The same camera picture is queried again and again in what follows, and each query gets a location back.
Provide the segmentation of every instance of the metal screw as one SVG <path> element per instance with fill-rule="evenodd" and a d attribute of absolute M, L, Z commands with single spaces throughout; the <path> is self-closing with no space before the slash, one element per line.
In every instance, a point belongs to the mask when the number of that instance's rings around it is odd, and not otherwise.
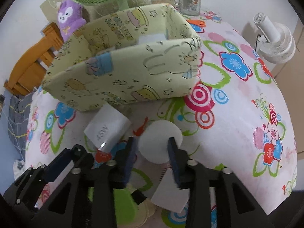
<path fill-rule="evenodd" d="M 196 165 L 198 165 L 197 161 L 194 160 L 194 159 L 188 160 L 188 161 L 187 161 L 187 164 L 188 164 L 188 165 L 191 165 L 191 166 L 196 166 Z"/>
<path fill-rule="evenodd" d="M 225 174 L 231 174 L 232 170 L 228 167 L 225 167 L 225 168 L 222 169 L 222 172 L 225 173 Z"/>
<path fill-rule="evenodd" d="M 71 170 L 71 173 L 72 173 L 72 174 L 75 174 L 75 175 L 78 175 L 80 172 L 81 172 L 81 169 L 78 168 L 78 167 L 73 168 L 73 169 Z"/>
<path fill-rule="evenodd" d="M 107 163 L 106 163 L 108 166 L 114 166 L 114 165 L 116 165 L 116 161 L 115 160 L 109 160 L 109 161 L 107 161 Z"/>

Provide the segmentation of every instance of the white fan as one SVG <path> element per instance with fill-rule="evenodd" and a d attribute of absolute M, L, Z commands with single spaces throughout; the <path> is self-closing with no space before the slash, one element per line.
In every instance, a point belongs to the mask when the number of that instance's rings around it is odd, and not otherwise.
<path fill-rule="evenodd" d="M 264 36 L 259 38 L 257 51 L 271 63 L 286 63 L 295 54 L 295 40 L 289 28 L 280 23 L 272 23 L 267 15 L 258 13 L 253 18 Z"/>

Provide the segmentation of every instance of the black cable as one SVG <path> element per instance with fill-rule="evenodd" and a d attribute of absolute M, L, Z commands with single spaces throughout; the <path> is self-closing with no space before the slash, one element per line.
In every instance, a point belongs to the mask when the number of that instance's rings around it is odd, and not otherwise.
<path fill-rule="evenodd" d="M 258 34 L 257 37 L 256 37 L 255 49 L 254 49 L 255 51 L 256 51 L 256 49 L 257 49 L 257 41 L 258 41 L 258 38 L 259 38 L 259 37 L 262 37 L 262 35 L 261 35 L 261 34 Z"/>

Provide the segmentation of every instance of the white eraser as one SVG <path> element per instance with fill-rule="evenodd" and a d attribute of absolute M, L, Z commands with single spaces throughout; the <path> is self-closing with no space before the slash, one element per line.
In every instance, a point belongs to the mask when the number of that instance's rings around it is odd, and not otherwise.
<path fill-rule="evenodd" d="M 189 189 L 179 189 L 174 181 L 172 169 L 167 169 L 151 202 L 172 212 L 181 213 L 190 196 Z"/>
<path fill-rule="evenodd" d="M 130 127 L 130 120 L 109 104 L 104 104 L 85 129 L 98 150 L 109 153 Z"/>

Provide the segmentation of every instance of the blue wall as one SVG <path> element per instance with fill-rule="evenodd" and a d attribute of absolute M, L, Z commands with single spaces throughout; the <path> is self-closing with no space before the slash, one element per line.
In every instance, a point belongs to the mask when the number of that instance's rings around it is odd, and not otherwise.
<path fill-rule="evenodd" d="M 14 161 L 21 158 L 14 144 L 10 141 L 7 131 L 11 94 L 5 90 L 4 96 L 5 101 L 0 117 L 0 193 L 2 195 L 14 182 Z"/>

